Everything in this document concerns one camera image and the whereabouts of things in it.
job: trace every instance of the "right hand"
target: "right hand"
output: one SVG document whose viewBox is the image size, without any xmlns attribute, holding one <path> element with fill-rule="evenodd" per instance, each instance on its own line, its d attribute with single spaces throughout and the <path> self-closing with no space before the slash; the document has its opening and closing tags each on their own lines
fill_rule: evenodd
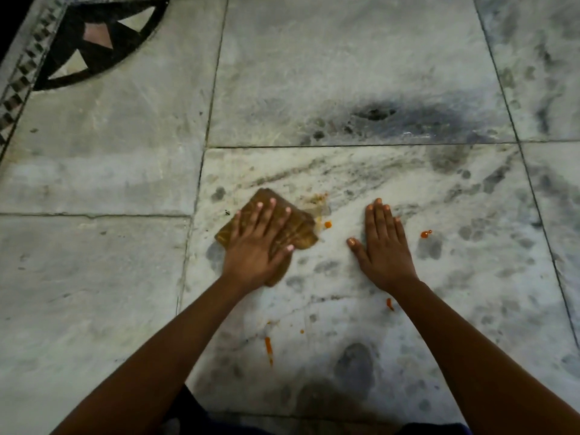
<svg viewBox="0 0 580 435">
<path fill-rule="evenodd" d="M 392 294 L 400 281 L 419 279 L 401 219 L 394 219 L 390 207 L 383 206 L 380 198 L 366 207 L 365 230 L 366 250 L 355 238 L 349 238 L 346 243 L 374 285 Z"/>
</svg>

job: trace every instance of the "orange stain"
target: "orange stain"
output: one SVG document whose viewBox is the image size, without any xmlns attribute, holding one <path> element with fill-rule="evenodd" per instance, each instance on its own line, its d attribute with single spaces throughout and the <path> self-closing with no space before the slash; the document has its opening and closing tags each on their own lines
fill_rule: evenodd
<svg viewBox="0 0 580 435">
<path fill-rule="evenodd" d="M 274 358 L 273 358 L 274 353 L 272 352 L 272 344 L 270 343 L 270 338 L 269 337 L 265 338 L 264 342 L 266 343 L 266 352 L 268 353 L 268 359 L 270 359 L 270 366 L 273 366 L 274 365 Z"/>
</svg>

